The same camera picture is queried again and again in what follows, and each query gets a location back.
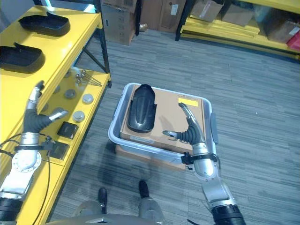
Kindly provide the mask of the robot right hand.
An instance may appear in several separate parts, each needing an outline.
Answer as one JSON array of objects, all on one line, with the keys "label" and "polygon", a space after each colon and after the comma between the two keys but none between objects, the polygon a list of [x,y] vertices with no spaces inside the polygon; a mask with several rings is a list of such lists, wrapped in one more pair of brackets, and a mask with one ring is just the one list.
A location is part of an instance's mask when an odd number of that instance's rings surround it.
[{"label": "robot right hand", "polygon": [[183,142],[187,142],[190,145],[198,144],[198,143],[206,143],[203,132],[200,128],[200,125],[192,113],[192,111],[187,107],[184,103],[179,103],[179,107],[183,110],[186,115],[188,129],[184,132],[175,132],[165,130],[162,133],[169,137],[174,137]]}]

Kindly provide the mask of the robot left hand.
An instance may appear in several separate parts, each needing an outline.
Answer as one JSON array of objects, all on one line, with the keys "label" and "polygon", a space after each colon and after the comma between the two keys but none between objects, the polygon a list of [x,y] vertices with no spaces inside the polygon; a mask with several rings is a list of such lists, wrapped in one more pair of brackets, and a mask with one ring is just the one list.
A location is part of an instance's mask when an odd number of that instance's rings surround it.
[{"label": "robot left hand", "polygon": [[43,114],[37,113],[37,105],[39,98],[42,96],[42,90],[44,89],[44,81],[41,80],[38,82],[30,96],[25,108],[24,120],[23,120],[23,132],[24,133],[39,133],[44,128],[49,126],[54,121],[65,117],[68,114],[68,111],[62,109],[58,112],[46,116]]}]

